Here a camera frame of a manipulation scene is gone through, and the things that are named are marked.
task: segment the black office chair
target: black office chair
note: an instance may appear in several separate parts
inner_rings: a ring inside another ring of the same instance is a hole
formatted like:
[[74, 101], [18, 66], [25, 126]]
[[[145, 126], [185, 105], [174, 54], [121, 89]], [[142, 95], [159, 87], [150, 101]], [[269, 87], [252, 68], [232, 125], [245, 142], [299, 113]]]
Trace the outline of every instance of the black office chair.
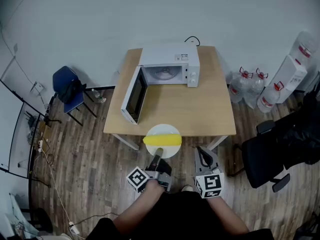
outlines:
[[248, 180], [253, 188], [258, 188], [267, 182], [275, 183], [272, 186], [273, 192], [278, 192], [290, 181], [288, 173], [282, 179], [275, 178], [284, 170], [284, 163], [281, 150], [277, 146], [275, 137], [275, 122], [265, 121], [256, 127], [257, 136], [245, 141], [240, 147], [235, 144], [233, 147], [242, 151], [244, 168], [229, 175], [234, 177], [245, 171]]

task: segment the plastic water bottle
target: plastic water bottle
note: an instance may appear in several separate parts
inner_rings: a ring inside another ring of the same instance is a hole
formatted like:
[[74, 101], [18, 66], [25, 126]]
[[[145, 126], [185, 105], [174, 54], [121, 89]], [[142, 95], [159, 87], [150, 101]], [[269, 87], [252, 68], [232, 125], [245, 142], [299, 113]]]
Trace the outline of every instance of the plastic water bottle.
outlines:
[[265, 79], [268, 78], [268, 74], [260, 72], [259, 68], [255, 72], [256, 74], [253, 76], [251, 86], [243, 96], [245, 103], [252, 109], [256, 108], [257, 99], [265, 87]]
[[248, 73], [243, 67], [240, 67], [241, 73], [237, 78], [233, 79], [229, 85], [228, 91], [232, 103], [238, 103], [242, 100], [244, 93], [251, 85], [253, 73]]
[[257, 106], [262, 113], [268, 113], [280, 98], [280, 90], [284, 88], [282, 82], [268, 85], [257, 100]]
[[104, 103], [107, 100], [106, 98], [102, 97], [97, 90], [91, 89], [91, 91], [93, 92], [94, 97], [96, 97], [98, 100], [98, 103]]

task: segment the hand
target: hand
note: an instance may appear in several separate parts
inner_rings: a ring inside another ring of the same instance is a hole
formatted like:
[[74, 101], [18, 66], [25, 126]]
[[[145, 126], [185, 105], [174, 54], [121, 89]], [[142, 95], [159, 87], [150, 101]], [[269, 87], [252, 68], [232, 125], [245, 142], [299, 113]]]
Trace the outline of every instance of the hand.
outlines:
[[162, 195], [162, 193], [165, 191], [165, 188], [160, 186], [156, 179], [149, 179], [146, 183], [145, 191], [148, 193]]

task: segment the table leg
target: table leg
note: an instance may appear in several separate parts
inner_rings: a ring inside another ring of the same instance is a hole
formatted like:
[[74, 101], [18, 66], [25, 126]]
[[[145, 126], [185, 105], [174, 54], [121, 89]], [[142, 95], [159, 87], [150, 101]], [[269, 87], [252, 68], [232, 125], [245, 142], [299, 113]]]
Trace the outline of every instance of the table leg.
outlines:
[[112, 133], [112, 135], [116, 137], [119, 141], [122, 141], [124, 144], [128, 145], [130, 148], [134, 150], [139, 150], [139, 146], [136, 143], [134, 143], [131, 139], [129, 139], [128, 136], [119, 135], [115, 133]]
[[217, 136], [211, 141], [211, 143], [206, 147], [208, 150], [213, 150], [216, 146], [218, 146], [221, 142], [223, 142], [228, 135]]

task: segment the blue chair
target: blue chair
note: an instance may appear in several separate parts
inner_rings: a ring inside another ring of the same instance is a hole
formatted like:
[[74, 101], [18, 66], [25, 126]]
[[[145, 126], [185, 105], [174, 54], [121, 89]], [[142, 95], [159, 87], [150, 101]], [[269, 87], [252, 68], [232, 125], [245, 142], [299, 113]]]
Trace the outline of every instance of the blue chair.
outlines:
[[[73, 80], [79, 80], [76, 73], [68, 66], [63, 66], [57, 72], [55, 72], [52, 76], [53, 90], [58, 93], [65, 85], [68, 85]], [[93, 99], [87, 94], [86, 91], [81, 91], [77, 93], [73, 100], [69, 104], [64, 104], [63, 112], [67, 113], [73, 120], [75, 120], [79, 125], [83, 126], [76, 118], [74, 118], [70, 113], [72, 110], [76, 109], [79, 111], [78, 107], [83, 104], [89, 112], [97, 118], [95, 113], [85, 104], [84, 94], [92, 101]]]

